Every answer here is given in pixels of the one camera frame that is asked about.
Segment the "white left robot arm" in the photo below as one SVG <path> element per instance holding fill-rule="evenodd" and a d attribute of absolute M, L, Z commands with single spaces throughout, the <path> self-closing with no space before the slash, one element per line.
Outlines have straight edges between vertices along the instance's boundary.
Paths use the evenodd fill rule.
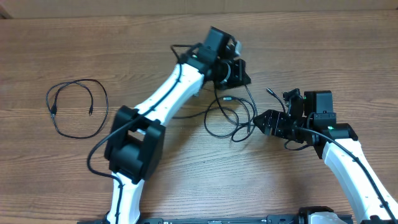
<path fill-rule="evenodd" d="M 113 178 L 113 198 L 105 223 L 137 223 L 144 182 L 159 164 L 165 129 L 177 111 L 206 82 L 218 90 L 250 83 L 242 45 L 211 27 L 204 42 L 185 45 L 166 81 L 134 108 L 122 106 L 114 117 L 104 156 Z"/>

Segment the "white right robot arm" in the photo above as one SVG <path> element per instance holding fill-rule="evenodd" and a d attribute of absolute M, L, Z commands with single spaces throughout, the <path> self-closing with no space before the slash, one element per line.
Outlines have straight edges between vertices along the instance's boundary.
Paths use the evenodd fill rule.
<path fill-rule="evenodd" d="M 397 223 L 397 202 L 366 160 L 354 129 L 337 122 L 332 92 L 294 89 L 279 101 L 282 111 L 267 110 L 254 125 L 303 149 L 313 147 L 338 179 L 358 223 Z"/>

